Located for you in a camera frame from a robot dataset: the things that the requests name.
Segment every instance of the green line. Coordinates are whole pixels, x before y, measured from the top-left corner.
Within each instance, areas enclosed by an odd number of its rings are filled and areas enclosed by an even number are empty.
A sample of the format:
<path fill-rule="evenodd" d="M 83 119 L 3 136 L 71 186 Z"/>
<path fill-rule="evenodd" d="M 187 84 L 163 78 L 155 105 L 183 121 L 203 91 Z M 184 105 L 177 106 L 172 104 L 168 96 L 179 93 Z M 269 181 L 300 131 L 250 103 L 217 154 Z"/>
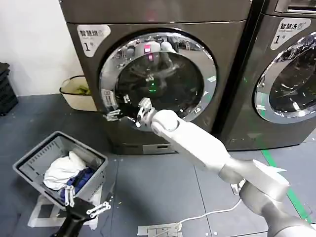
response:
<path fill-rule="evenodd" d="M 273 166 L 273 167 L 277 166 L 277 163 L 272 158 L 272 156 L 271 156 L 269 151 L 262 150 L 261 153 L 263 154 L 263 156 L 265 157 L 266 161 L 268 162 L 268 164 L 270 166 Z M 292 202 L 294 208 L 296 209 L 296 211 L 300 215 L 300 217 L 302 219 L 305 219 L 308 223 L 311 224 L 312 220 L 310 219 L 310 217 L 307 214 L 307 211 L 305 210 L 304 206 L 302 205 L 302 203 L 300 202 L 300 200 L 298 199 L 298 197 L 294 193 L 293 189 L 291 189 L 291 188 L 289 189 L 289 191 L 287 192 L 287 196 L 290 199 L 290 201 Z"/>

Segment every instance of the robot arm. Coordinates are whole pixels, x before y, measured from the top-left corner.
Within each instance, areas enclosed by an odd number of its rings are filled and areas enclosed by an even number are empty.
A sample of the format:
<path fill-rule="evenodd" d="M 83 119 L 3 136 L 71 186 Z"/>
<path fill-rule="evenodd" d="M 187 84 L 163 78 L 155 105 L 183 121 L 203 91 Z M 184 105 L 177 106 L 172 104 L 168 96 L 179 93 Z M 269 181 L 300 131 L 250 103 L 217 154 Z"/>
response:
<path fill-rule="evenodd" d="M 221 141 L 171 110 L 157 112 L 148 98 L 139 106 L 142 112 L 138 114 L 138 125 L 150 127 L 193 164 L 217 173 L 231 184 L 246 180 L 240 198 L 251 211 L 265 218 L 269 226 L 268 237 L 316 237 L 316 231 L 305 220 L 283 211 L 282 200 L 290 187 L 278 173 L 284 170 L 257 160 L 232 158 Z"/>

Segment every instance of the washing machine door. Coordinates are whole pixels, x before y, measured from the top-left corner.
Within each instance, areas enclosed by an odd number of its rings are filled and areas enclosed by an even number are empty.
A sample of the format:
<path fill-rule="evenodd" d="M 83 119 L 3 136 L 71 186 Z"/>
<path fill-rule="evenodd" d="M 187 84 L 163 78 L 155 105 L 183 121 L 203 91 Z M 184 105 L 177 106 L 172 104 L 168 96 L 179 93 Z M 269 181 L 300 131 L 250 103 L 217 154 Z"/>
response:
<path fill-rule="evenodd" d="M 281 52 L 257 84 L 258 114 L 273 123 L 296 123 L 316 116 L 316 32 Z"/>
<path fill-rule="evenodd" d="M 149 97 L 156 109 L 171 109 L 192 121 L 212 99 L 216 67 L 200 42 L 180 33 L 155 32 L 115 49 L 102 67 L 99 86 L 108 120 L 123 115 L 134 124 L 138 103 Z"/>

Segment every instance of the gray plastic basket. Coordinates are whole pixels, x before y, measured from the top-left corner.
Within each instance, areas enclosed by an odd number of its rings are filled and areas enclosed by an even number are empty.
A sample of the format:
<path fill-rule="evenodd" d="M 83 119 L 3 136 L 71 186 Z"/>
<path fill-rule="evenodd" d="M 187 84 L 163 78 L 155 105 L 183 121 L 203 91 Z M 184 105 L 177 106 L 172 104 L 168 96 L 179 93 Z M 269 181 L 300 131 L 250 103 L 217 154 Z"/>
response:
<path fill-rule="evenodd" d="M 52 203 L 65 209 L 58 191 L 46 187 L 43 180 L 50 164 L 57 158 L 67 155 L 69 151 L 74 151 L 88 167 L 95 171 L 76 194 L 77 197 L 89 201 L 105 182 L 104 169 L 108 165 L 108 158 L 65 133 L 57 131 L 51 134 L 18 160 L 13 165 L 13 169 Z"/>

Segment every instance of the front-loading washing machine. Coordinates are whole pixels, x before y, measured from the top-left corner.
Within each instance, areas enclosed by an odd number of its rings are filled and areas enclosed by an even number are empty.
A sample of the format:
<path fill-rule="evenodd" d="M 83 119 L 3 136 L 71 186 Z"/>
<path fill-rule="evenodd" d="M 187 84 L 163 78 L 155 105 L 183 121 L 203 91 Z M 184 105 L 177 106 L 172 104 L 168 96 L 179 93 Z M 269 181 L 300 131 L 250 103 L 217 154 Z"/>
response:
<path fill-rule="evenodd" d="M 302 143 L 316 127 L 316 4 L 270 0 L 219 138 L 229 150 Z"/>
<path fill-rule="evenodd" d="M 60 4 L 114 152 L 174 152 L 135 125 L 144 97 L 158 110 L 172 109 L 211 131 L 250 0 Z"/>

